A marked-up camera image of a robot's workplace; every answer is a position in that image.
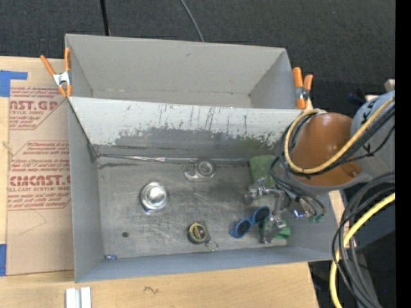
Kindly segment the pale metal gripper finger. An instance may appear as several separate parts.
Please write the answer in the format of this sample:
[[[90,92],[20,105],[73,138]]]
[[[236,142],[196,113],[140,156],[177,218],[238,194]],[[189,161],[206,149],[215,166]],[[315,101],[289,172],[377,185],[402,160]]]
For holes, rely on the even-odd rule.
[[[266,186],[265,178],[258,178],[257,182],[248,186],[244,195],[244,204],[251,205],[254,201],[262,199],[263,196],[274,195],[275,189]]]
[[[260,242],[270,244],[280,231],[286,228],[286,223],[279,217],[268,216],[259,226]]]

